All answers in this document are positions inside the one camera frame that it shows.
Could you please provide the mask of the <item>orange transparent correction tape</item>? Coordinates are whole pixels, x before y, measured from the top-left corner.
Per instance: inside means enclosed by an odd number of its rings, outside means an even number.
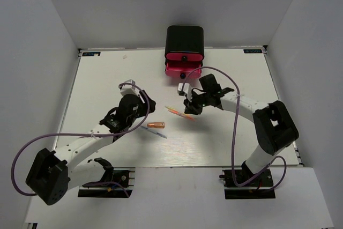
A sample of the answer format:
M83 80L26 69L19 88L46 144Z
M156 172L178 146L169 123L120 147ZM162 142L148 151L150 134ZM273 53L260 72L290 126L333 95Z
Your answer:
M163 129L165 128L164 122L150 122L147 124L148 128L154 128L154 129Z

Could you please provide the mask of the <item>blue thin pen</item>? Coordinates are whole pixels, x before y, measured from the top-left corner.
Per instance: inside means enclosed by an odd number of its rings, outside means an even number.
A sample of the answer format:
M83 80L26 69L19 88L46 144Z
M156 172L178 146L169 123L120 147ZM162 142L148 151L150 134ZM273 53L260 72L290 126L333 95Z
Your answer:
M150 133L152 133L152 134L154 134L154 135L157 135L157 136L159 136L159 137L162 137L162 138L164 138L164 139L167 139L167 138L168 138L166 135L164 135L164 134L162 134L162 133L160 133L160 132L154 131L154 130L148 128L148 127L140 126L140 128L143 129L143 130L145 130L145 131L148 131L148 132L150 132Z

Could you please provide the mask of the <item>pink top drawer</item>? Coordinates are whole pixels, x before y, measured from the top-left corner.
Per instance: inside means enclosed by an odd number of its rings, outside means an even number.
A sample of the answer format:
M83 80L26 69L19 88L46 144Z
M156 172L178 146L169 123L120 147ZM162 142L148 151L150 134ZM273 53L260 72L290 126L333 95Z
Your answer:
M200 62L204 59L202 54L199 53L167 53L165 55L168 61L180 61L180 62Z

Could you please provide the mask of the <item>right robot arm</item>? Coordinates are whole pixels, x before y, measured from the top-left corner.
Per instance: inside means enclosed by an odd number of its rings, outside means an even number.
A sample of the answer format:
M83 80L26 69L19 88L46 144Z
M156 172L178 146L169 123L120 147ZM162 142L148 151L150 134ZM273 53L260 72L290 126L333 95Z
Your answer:
M269 165L283 149L299 138L299 131L285 104L279 100L264 103L244 97L230 87L222 88L213 74L199 79L200 93L188 83L178 85L178 94L185 96L186 114L199 115L203 108L212 106L233 112L254 124L258 146L242 164L242 180L255 185L261 180L261 170Z

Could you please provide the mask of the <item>pink drawer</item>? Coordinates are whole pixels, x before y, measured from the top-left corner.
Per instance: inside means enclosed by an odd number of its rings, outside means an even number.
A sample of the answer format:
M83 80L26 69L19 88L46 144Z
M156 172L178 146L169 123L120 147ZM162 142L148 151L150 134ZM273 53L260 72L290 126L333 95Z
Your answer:
M168 61L180 61L180 62L200 62L204 59L202 54L199 53L167 53L165 55Z
M170 77L185 79L192 70L202 66L202 62L168 61L165 74Z

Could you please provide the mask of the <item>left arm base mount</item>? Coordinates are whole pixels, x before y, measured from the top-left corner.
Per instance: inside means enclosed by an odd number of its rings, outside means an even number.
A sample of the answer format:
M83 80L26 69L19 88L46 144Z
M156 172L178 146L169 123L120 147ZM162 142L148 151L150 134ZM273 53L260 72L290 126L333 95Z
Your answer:
M103 176L99 182L80 186L78 197L81 198L129 198L135 184L134 168L114 169L111 174Z

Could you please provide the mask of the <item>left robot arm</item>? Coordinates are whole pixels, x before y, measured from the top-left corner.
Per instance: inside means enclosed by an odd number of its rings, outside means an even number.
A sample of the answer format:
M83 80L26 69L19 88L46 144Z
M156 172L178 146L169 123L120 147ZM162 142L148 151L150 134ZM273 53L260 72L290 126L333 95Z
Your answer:
M103 158L90 156L128 133L136 119L146 119L156 102L145 91L122 96L99 124L64 147L40 150L29 170L26 184L47 205L57 203L68 190L85 184L109 185L113 166Z

